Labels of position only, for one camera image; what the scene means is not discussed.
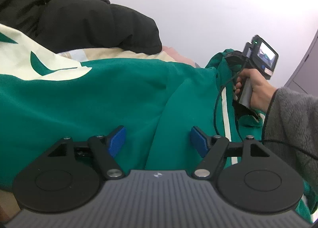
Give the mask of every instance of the device handle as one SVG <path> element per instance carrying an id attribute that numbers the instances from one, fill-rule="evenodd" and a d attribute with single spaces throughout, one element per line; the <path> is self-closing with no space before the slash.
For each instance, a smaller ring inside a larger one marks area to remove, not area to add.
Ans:
<path id="1" fill-rule="evenodd" d="M 238 102 L 249 109 L 250 103 L 251 103 L 251 98 L 252 98 L 252 93 L 253 93 L 253 89 L 252 89 L 252 85 L 251 85 L 251 79 L 247 78 Z"/>

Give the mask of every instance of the pink fabric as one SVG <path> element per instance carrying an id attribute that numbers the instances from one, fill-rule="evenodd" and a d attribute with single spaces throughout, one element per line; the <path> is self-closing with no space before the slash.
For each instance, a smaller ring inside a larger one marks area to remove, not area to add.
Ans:
<path id="1" fill-rule="evenodd" d="M 171 56 L 174 60 L 176 60 L 179 63 L 185 63 L 193 67 L 196 67 L 195 63 L 191 59 L 180 55 L 173 47 L 162 46 L 162 51 L 166 52 L 169 56 Z"/>

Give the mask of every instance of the gray cabinet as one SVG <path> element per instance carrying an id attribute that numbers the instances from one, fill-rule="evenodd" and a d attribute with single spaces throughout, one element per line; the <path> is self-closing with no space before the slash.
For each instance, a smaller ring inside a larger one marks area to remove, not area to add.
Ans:
<path id="1" fill-rule="evenodd" d="M 285 86 L 290 89 L 318 96 L 318 33 L 305 57 Z"/>

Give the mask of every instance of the green blanket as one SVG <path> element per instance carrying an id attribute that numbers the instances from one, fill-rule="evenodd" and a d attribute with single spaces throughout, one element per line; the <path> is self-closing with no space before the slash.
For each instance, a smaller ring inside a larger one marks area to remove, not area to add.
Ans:
<path id="1" fill-rule="evenodd" d="M 218 53 L 207 68 L 142 59 L 80 65 L 56 55 L 48 60 L 48 52 L 30 39 L 15 39 L 12 29 L 0 31 L 6 34 L 0 36 L 1 188 L 10 189 L 15 175 L 61 137 L 85 141 L 119 125 L 126 127 L 127 139 L 116 161 L 125 172 L 190 172 L 201 161 L 189 132 L 196 125 L 215 134 L 218 90 L 233 75 L 223 57 L 232 50 Z M 240 142 L 233 84 L 226 88 L 232 141 Z M 239 123 L 242 136 L 261 138 L 262 121 L 247 116 Z M 221 100 L 217 126 L 224 135 Z"/>

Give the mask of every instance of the ribbed surface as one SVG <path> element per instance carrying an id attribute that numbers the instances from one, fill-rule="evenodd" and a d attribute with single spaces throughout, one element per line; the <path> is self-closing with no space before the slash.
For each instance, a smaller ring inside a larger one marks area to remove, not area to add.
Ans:
<path id="1" fill-rule="evenodd" d="M 7 228 L 308 228 L 295 212 L 258 216 L 224 202 L 185 171 L 131 171 L 105 183 L 87 205 L 58 215 L 21 211 Z"/>

